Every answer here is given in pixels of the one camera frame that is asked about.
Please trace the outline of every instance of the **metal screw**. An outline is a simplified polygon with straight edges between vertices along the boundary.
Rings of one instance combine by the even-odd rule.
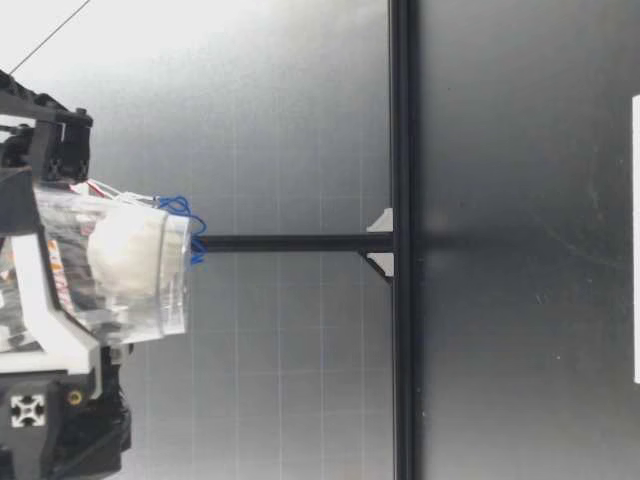
[[[69,392],[69,395],[67,395],[67,402],[74,407],[80,405],[83,399],[84,395],[82,395],[80,390],[72,390]]]

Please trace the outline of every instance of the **clear plastic cup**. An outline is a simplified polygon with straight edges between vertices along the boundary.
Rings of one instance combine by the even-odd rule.
[[[185,332],[188,218],[65,190],[39,188],[36,200],[60,303],[103,345]],[[10,241],[0,259],[10,275]],[[5,298],[5,306],[0,306],[0,351],[3,345],[7,351],[6,345],[15,348],[20,335],[27,341],[29,335],[17,326],[17,283],[0,281],[0,291]]]

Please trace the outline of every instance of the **robotic arm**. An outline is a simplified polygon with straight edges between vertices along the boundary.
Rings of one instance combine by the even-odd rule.
[[[23,322],[37,346],[0,354],[0,480],[105,478],[130,447],[119,351],[60,306],[33,183],[87,179],[93,120],[0,71],[0,250],[10,238]]]

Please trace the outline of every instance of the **white card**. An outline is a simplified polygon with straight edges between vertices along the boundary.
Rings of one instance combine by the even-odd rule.
[[[635,381],[640,383],[640,96],[633,99],[633,322]]]

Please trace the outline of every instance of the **white bracket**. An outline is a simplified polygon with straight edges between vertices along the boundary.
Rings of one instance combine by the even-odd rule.
[[[92,398],[102,394],[100,343],[54,307],[37,234],[11,238],[25,328],[42,351],[3,353],[0,374],[62,370],[95,374]]]
[[[393,208],[385,208],[380,218],[367,228],[367,232],[393,232]],[[393,278],[395,271],[393,253],[368,253],[367,258],[378,265],[385,276]]]

